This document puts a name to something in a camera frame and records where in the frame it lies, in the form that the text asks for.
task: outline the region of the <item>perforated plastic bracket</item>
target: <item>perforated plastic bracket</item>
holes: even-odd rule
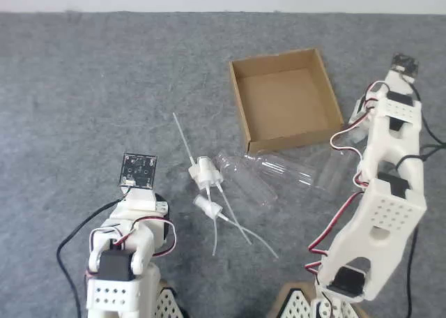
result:
[[[114,312],[138,311],[140,283],[139,279],[121,282],[92,278],[89,280],[86,307]]]
[[[156,302],[155,318],[183,318],[174,293],[169,289],[163,289]]]
[[[280,318],[310,318],[310,306],[300,290],[294,290],[282,310]]]

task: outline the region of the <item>circuit board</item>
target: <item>circuit board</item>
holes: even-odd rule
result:
[[[124,153],[119,185],[141,189],[153,189],[156,156]]]

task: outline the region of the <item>gray carpet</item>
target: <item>gray carpet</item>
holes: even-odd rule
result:
[[[393,53],[405,52],[420,60],[424,113],[446,138],[445,38],[446,17],[428,15],[0,14],[1,316],[75,316],[56,247],[119,196],[124,151],[159,156],[155,186],[170,201],[179,240],[156,263],[190,314],[264,316],[286,281],[311,280],[302,264],[314,257],[305,247],[338,205],[301,203],[282,191],[274,210],[257,215],[228,185],[239,220],[281,259],[258,243],[249,247],[226,224],[212,258],[212,222],[191,205],[197,189],[171,113],[195,156],[240,153],[228,61],[318,47],[347,117],[364,87],[385,76]],[[425,132],[422,139],[429,141]],[[303,160],[305,150],[295,156]],[[446,311],[445,160],[438,153],[425,166],[429,211],[414,260],[414,317]],[[63,252],[82,303],[87,238],[105,217]],[[371,316],[405,317],[406,255],[378,298],[363,304]]]

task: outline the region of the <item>plastic tube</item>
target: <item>plastic tube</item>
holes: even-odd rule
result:
[[[232,224],[234,226],[237,226],[237,224],[235,222],[233,222],[232,220],[228,219],[227,217],[221,217],[221,219],[227,221],[229,224]],[[243,231],[248,232],[249,234],[251,234],[252,236],[256,237],[258,240],[260,240],[260,242],[262,242],[262,244],[265,245],[265,247],[267,247],[267,249],[270,250],[270,252],[272,253],[272,255],[274,255],[274,257],[276,259],[279,259],[279,255],[277,255],[277,253],[272,249],[272,247],[265,241],[263,240],[263,238],[261,236],[259,236],[257,233],[251,231],[250,229],[247,229],[246,227],[240,226]]]
[[[213,219],[214,221],[214,249],[212,251],[212,256],[215,256],[215,253],[217,252],[217,218]]]
[[[256,172],[242,162],[242,158],[228,156],[225,151],[221,151],[215,160],[225,179],[234,182],[263,208],[272,208],[277,200],[277,194]]]
[[[224,203],[226,203],[226,205],[228,206],[229,213],[231,214],[232,219],[234,219],[234,224],[235,224],[235,226],[238,227],[238,229],[240,230],[240,232],[242,232],[242,235],[245,237],[246,241],[247,241],[250,245],[252,245],[252,242],[250,241],[250,239],[248,238],[248,236],[246,235],[246,233],[244,233],[242,226],[241,226],[240,223],[238,222],[237,217],[236,217],[234,211],[232,210],[231,205],[230,205],[230,203],[229,203],[229,201],[228,201],[228,199],[227,199],[227,197],[226,197],[226,194],[224,193],[223,188],[222,188],[222,186],[220,185],[220,183],[217,183],[217,188],[218,188],[218,190],[220,191],[220,193],[221,193],[222,196],[223,196]]]

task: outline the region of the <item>red wire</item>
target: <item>red wire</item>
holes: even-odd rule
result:
[[[348,208],[348,206],[351,204],[351,202],[360,194],[363,194],[363,191],[357,191],[355,192],[353,195],[351,195],[346,201],[345,203],[341,206],[341,208],[336,212],[336,214],[334,215],[333,219],[331,219],[330,223],[328,224],[328,226],[323,230],[323,232],[316,238],[315,241],[313,241],[309,246],[308,246],[308,250],[312,253],[316,253],[316,254],[322,254],[320,252],[323,252],[324,255],[327,255],[327,253],[325,251],[321,251],[321,250],[315,250],[314,248],[321,243],[321,241],[323,239],[325,239],[325,237],[332,231],[333,227],[336,225],[337,221],[340,219],[340,217],[342,216],[342,214],[344,213],[344,211]]]
[[[311,264],[306,264],[305,269],[307,271],[309,271],[311,274],[318,275],[318,272],[316,271],[316,269],[313,269],[312,267],[317,267],[317,266],[320,266],[321,264],[322,264],[321,261],[313,262]]]
[[[127,233],[125,236],[123,236],[119,241],[115,242],[114,245],[120,245],[123,242],[125,242],[128,239],[128,237],[133,233],[132,230],[134,229],[134,225],[137,222],[140,222],[141,220],[163,220],[165,222],[168,221],[167,219],[164,219],[163,217],[157,217],[157,216],[154,216],[154,215],[137,218],[137,219],[135,219],[133,221],[129,233]],[[170,253],[175,248],[175,246],[176,246],[176,240],[174,241],[174,243],[172,243],[172,245],[169,248],[167,248],[166,250],[163,250],[161,252],[155,253],[155,254],[153,254],[153,256],[154,257],[161,257],[163,255],[166,255],[167,253]]]
[[[357,183],[357,184],[359,184],[360,186],[364,186],[364,187],[368,187],[369,186],[369,183],[368,182],[364,182],[364,181],[360,181],[359,180],[359,177],[361,176],[361,172],[358,172],[356,175],[355,175],[355,182]]]

